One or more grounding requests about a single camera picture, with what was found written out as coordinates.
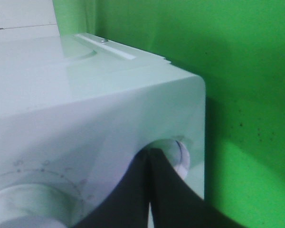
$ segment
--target washing machine lid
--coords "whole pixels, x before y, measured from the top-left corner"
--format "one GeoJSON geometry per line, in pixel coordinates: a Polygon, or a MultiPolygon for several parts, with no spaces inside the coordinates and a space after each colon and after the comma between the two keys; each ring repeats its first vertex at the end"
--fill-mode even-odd
{"type": "Polygon", "coordinates": [[[0,42],[59,36],[52,0],[0,0],[0,42]]]}
{"type": "Polygon", "coordinates": [[[179,79],[163,57],[91,34],[0,43],[0,117],[179,79]]]}

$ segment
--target washing machine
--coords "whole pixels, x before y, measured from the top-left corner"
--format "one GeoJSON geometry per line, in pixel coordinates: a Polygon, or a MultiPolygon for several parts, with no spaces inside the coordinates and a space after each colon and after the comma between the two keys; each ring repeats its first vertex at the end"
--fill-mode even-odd
{"type": "Polygon", "coordinates": [[[0,42],[0,226],[73,227],[148,145],[203,198],[204,126],[204,81],[164,57],[86,33],[0,42]]]}

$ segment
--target screw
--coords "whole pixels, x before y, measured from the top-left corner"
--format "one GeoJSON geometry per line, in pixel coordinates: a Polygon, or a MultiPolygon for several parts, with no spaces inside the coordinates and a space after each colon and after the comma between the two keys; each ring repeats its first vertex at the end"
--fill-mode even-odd
{"type": "Polygon", "coordinates": [[[104,38],[104,39],[102,39],[100,42],[101,42],[101,43],[106,43],[106,42],[109,42],[109,40],[104,38]]]}

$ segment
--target green wall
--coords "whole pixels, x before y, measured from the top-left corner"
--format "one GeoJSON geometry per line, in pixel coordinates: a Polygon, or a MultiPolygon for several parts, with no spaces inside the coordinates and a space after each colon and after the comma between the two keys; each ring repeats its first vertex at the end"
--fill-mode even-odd
{"type": "Polygon", "coordinates": [[[171,60],[207,86],[206,200],[285,228],[285,0],[54,0],[88,31],[171,60]]]}

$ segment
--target white washing machine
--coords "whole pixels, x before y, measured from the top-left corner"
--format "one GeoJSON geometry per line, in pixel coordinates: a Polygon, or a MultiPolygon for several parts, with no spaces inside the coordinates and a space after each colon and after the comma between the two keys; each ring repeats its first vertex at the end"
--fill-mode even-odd
{"type": "Polygon", "coordinates": [[[0,226],[72,227],[150,143],[203,198],[204,123],[204,81],[161,56],[91,34],[0,42],[0,226]]]}

